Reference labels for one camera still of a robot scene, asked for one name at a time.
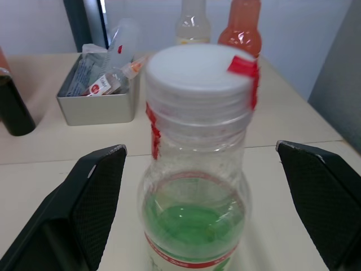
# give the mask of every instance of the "plastic bottle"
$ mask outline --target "plastic bottle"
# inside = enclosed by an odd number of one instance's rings
[[[108,94],[122,94],[129,88],[129,80],[132,80],[139,72],[147,57],[142,57],[122,68],[112,68],[102,75],[87,90],[83,96],[100,96]]]
[[[175,25],[177,44],[209,43],[210,23],[206,0],[182,0],[182,13]]]
[[[113,67],[121,68],[130,63],[137,51],[139,40],[140,26],[138,23],[130,18],[121,19],[98,77]]]
[[[153,160],[138,192],[150,270],[226,271],[250,212],[241,170],[253,79],[227,71],[228,46],[175,46],[146,76]]]
[[[228,26],[218,43],[242,49],[258,58],[262,47],[257,29],[260,10],[260,0],[232,0]]]

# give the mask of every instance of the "clear plastic bottle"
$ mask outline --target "clear plastic bottle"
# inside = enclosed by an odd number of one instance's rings
[[[226,271],[250,212],[241,164],[252,79],[227,72],[247,53],[219,45],[171,47],[146,68],[153,162],[138,209],[152,269]]]
[[[177,45],[209,43],[210,23],[206,0],[182,0],[182,13],[175,25]]]

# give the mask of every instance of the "red tape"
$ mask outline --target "red tape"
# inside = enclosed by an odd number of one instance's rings
[[[257,89],[259,85],[259,67],[257,61],[248,61],[236,55],[232,59],[232,63],[228,67],[228,71],[237,73],[238,75],[246,75],[253,78],[252,98],[250,105],[252,110],[254,110],[257,105]]]
[[[159,153],[159,143],[160,143],[161,134],[160,134],[160,131],[156,128],[157,118],[154,115],[151,108],[149,107],[148,103],[147,103],[146,114],[149,117],[149,120],[151,121],[151,124],[152,124],[152,155],[153,155],[154,160],[157,160],[158,153]]]

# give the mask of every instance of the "gray partition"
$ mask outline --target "gray partition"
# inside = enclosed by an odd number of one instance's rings
[[[361,0],[353,0],[309,102],[361,152]]]

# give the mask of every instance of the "dark bottle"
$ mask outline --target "dark bottle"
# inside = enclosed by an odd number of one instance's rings
[[[0,68],[0,119],[13,136],[23,136],[35,129],[10,73],[3,68]]]

